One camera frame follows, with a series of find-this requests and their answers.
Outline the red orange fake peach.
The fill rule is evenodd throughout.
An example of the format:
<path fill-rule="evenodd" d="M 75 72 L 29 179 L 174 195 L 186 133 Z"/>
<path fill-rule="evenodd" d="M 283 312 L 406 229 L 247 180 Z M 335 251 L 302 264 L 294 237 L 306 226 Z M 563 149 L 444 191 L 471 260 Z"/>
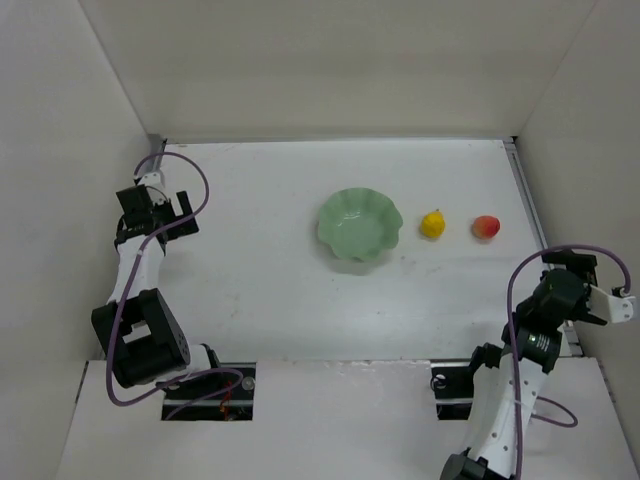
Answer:
<path fill-rule="evenodd" d="M 474 219 L 471 225 L 471 232 L 478 240 L 492 240 L 501 229 L 500 220 L 491 215 L 482 215 Z"/>

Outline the yellow fake pear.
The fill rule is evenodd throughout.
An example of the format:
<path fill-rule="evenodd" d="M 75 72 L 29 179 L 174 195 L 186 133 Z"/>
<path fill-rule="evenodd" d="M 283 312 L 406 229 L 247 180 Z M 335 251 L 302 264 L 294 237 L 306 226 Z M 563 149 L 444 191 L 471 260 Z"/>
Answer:
<path fill-rule="evenodd" d="M 446 229 L 446 221 L 440 210 L 435 210 L 423 217 L 420 223 L 420 232 L 426 238 L 438 239 Z"/>

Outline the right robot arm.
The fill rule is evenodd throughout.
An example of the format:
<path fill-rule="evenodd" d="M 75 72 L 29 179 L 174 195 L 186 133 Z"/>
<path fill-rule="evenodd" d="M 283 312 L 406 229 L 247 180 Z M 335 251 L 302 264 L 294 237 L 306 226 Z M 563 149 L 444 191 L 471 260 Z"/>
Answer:
<path fill-rule="evenodd" d="M 528 298 L 507 304 L 503 344 L 474 351 L 467 368 L 473 385 L 469 431 L 462 451 L 447 459 L 443 479 L 521 478 L 526 424 L 559 358 L 560 326 L 567 320 L 602 322 L 588 308 L 597 284 L 596 257 L 571 249 L 538 256 L 553 267 Z"/>

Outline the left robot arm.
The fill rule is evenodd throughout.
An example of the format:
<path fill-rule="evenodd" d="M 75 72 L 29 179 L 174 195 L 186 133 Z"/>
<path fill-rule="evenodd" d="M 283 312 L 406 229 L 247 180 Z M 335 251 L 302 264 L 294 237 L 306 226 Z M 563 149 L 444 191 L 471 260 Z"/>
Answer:
<path fill-rule="evenodd" d="M 217 368 L 215 352 L 206 344 L 189 343 L 158 289 L 167 244 L 199 231 L 188 194 L 177 193 L 180 215 L 158 187 L 140 184 L 116 196 L 123 209 L 114 240 L 119 256 L 116 285 L 106 304 L 91 313 L 94 331 L 107 351 L 118 305 L 124 302 L 113 354 L 116 381 L 130 388 Z"/>

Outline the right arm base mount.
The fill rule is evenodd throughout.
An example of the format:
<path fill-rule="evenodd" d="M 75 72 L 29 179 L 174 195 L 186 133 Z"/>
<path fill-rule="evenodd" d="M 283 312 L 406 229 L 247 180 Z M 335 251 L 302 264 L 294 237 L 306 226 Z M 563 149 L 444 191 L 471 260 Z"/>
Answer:
<path fill-rule="evenodd" d="M 473 380 L 468 361 L 431 363 L 430 388 L 441 421 L 466 421 L 473 401 Z"/>

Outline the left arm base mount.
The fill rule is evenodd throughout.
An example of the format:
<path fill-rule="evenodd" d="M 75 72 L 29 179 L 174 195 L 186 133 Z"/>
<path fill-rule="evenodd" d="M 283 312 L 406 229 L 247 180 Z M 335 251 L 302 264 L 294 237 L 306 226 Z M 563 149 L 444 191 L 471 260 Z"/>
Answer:
<path fill-rule="evenodd" d="M 253 419 L 256 363 L 222 364 L 242 373 L 242 382 L 232 373 L 189 380 L 165 390 L 162 421 L 233 422 Z"/>

